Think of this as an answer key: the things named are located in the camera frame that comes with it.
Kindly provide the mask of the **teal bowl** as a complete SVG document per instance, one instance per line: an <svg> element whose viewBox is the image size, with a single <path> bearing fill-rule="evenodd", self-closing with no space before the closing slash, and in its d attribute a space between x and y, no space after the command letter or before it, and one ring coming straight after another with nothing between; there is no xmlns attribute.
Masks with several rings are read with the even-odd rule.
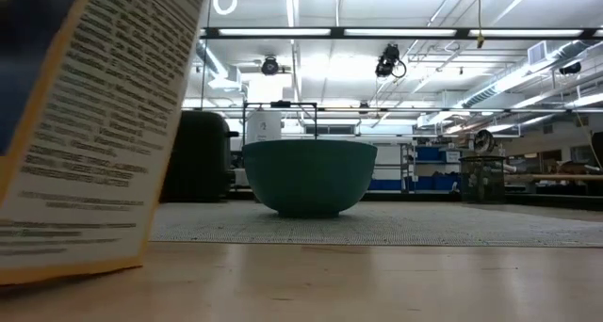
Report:
<svg viewBox="0 0 603 322"><path fill-rule="evenodd" d="M281 139L242 148L254 196L283 217L336 217L366 194L378 149L331 139Z"/></svg>

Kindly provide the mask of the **blue storage bin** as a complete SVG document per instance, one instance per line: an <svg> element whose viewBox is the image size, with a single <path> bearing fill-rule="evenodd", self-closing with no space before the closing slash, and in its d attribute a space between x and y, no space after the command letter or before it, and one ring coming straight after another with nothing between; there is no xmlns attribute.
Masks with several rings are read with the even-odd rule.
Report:
<svg viewBox="0 0 603 322"><path fill-rule="evenodd" d="M416 161L444 163L446 161L446 153L441 151L439 147L418 146L416 147Z"/></svg>
<svg viewBox="0 0 603 322"><path fill-rule="evenodd" d="M461 178L456 175L435 175L435 176L417 176L414 180L413 176L408 176L404 179L407 188L410 191L451 191L454 185L461 185Z"/></svg>
<svg viewBox="0 0 603 322"><path fill-rule="evenodd" d="M369 184L369 191L398 191L403 190L402 180L380 180L372 179Z"/></svg>

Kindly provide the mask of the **yellow cereal box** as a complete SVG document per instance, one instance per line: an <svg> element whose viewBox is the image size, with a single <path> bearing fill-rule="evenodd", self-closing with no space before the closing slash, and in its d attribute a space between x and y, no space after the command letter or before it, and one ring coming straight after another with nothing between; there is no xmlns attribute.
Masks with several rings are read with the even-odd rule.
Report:
<svg viewBox="0 0 603 322"><path fill-rule="evenodd" d="M0 286L137 267L204 0L0 0Z"/></svg>

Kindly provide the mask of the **white ceiling air vent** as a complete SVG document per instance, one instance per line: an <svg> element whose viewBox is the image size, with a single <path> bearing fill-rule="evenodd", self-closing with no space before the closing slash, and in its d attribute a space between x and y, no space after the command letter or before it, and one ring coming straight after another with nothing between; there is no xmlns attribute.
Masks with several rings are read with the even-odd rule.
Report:
<svg viewBox="0 0 603 322"><path fill-rule="evenodd" d="M558 40L542 40L537 42L527 50L528 63L534 66L545 61L554 60L561 44L562 42Z"/></svg>

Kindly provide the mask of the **black overhead frame beam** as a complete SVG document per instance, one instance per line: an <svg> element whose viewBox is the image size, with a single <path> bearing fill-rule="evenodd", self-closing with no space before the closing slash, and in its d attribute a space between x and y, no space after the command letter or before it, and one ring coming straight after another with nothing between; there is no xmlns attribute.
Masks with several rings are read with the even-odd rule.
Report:
<svg viewBox="0 0 603 322"><path fill-rule="evenodd" d="M603 40L603 28L205 27L201 39Z"/></svg>

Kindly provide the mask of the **grey metal shelf rack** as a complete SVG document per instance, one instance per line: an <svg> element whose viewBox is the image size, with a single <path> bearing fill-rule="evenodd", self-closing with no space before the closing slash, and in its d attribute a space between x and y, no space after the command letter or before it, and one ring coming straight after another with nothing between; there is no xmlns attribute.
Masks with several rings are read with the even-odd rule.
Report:
<svg viewBox="0 0 603 322"><path fill-rule="evenodd" d="M456 174L460 177L461 163L458 164L447 164L444 163L428 163L428 162L417 162L416 161L416 147L418 146L433 146L439 147L441 151L460 151L454 148L452 143L441 144L434 142L421 142L419 140L413 140L411 143L402 144L400 146L400 177L403 181L403 190L407 193L451 193L456 192L458 189L457 185L454 185L452 190L447 191L434 191L434 190L423 190L423 191L410 191L405 184L404 179L408 176L413 176L416 180L417 176L435 176L435 175L453 175Z"/></svg>

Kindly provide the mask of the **black two-slot toaster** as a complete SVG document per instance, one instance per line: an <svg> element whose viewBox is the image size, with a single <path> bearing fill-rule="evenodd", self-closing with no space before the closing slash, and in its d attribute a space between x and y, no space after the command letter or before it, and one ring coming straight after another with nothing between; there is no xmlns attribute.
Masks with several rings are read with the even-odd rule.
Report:
<svg viewBox="0 0 603 322"><path fill-rule="evenodd" d="M232 131L219 114L182 113L160 195L168 202L219 202L230 189Z"/></svg>

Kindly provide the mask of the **wooden workbench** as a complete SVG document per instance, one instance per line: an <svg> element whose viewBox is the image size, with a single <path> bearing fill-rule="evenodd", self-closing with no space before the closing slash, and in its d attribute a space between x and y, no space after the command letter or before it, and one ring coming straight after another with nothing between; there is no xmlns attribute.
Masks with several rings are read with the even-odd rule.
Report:
<svg viewBox="0 0 603 322"><path fill-rule="evenodd" d="M603 175L593 174L507 174L504 176L507 182L535 182L535 181L583 181L603 182Z"/></svg>

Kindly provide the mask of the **grey woven placemat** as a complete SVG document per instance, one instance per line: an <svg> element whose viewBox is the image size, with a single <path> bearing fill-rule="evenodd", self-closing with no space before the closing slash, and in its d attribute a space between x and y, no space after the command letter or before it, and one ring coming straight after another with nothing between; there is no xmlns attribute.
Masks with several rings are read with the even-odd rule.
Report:
<svg viewBox="0 0 603 322"><path fill-rule="evenodd" d="M154 242L603 248L603 214L521 205L360 202L334 218L281 217L252 201L173 203Z"/></svg>

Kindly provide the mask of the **black mesh pen cup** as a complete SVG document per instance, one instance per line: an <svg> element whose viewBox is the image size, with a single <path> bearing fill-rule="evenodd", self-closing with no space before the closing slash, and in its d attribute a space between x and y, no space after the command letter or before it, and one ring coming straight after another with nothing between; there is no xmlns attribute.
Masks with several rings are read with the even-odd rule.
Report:
<svg viewBox="0 0 603 322"><path fill-rule="evenodd" d="M461 198L467 203L505 202L504 158L467 156L461 161Z"/></svg>

